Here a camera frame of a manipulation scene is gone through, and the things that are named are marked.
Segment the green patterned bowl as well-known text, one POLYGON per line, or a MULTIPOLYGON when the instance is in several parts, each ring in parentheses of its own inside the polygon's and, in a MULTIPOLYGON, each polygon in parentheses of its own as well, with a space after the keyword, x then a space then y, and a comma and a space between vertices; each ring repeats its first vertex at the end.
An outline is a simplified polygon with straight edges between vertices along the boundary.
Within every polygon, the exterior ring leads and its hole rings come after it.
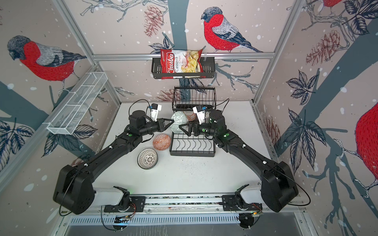
POLYGON ((175 134, 183 133, 179 126, 189 122, 187 116, 182 111, 177 111, 172 115, 171 119, 174 120, 174 123, 170 126, 172 132, 175 134))

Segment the red blue patterned bowl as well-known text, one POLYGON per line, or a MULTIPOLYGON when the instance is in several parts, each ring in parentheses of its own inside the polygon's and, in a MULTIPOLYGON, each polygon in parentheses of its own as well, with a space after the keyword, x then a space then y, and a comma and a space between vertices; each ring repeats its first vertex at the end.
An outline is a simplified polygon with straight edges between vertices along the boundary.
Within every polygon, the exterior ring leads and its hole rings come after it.
POLYGON ((160 134, 153 139, 153 147, 159 151, 168 149, 170 144, 171 138, 166 134, 160 134))

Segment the black white lattice bowl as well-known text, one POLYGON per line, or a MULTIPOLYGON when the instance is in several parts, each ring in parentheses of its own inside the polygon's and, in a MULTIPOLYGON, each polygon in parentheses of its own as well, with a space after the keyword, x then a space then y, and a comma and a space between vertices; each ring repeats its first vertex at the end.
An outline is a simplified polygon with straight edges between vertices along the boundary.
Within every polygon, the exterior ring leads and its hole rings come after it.
POLYGON ((158 163, 157 152, 152 148, 144 149, 137 158, 137 164, 144 170, 149 170, 155 167, 158 163))

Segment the orange floral bowl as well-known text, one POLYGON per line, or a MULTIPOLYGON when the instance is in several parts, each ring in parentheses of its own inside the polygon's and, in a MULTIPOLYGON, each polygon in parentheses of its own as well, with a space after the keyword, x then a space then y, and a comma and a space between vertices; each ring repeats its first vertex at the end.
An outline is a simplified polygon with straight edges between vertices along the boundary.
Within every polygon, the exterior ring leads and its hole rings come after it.
POLYGON ((189 122, 195 121, 197 119, 197 115, 193 111, 185 111, 184 114, 189 122))

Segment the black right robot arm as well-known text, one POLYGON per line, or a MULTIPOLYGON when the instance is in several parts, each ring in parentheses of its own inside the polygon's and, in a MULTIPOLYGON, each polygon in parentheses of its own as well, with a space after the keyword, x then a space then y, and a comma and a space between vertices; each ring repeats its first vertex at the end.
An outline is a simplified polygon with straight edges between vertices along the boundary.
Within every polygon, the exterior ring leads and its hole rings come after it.
POLYGON ((211 136, 215 144, 246 164, 261 180, 261 197, 274 212, 280 212, 299 193, 293 173, 285 162, 271 160, 250 146, 227 128, 220 110, 210 112, 207 123, 193 122, 179 125, 186 135, 211 136))

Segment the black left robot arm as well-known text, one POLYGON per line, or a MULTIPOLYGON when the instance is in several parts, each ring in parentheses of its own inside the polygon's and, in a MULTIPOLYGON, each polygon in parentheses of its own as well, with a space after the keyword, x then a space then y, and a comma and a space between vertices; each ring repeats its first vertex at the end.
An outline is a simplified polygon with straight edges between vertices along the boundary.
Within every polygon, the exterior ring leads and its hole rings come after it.
POLYGON ((75 167, 67 165, 60 170, 53 193, 54 202, 74 214, 85 212, 94 203, 98 193, 93 188, 95 179, 119 158, 132 152, 143 142, 143 136, 166 131, 174 120, 153 120, 144 111, 137 110, 129 116, 129 122, 124 132, 91 160, 75 167))

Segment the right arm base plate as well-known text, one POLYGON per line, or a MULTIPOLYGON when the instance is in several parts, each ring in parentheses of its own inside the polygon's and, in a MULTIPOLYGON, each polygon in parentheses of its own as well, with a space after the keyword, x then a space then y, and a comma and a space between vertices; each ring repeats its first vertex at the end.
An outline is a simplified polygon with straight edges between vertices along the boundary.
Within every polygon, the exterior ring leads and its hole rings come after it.
POLYGON ((224 211, 262 211, 262 204, 246 203, 241 197, 235 195, 222 195, 221 202, 224 211))

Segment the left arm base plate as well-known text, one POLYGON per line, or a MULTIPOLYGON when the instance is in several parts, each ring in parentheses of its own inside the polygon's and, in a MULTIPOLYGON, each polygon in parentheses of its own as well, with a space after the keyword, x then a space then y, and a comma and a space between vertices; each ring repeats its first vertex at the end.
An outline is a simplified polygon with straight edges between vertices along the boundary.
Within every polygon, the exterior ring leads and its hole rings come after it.
POLYGON ((145 196, 131 196, 124 198, 118 205, 106 205, 104 207, 105 213, 134 213, 143 212, 146 202, 145 196))

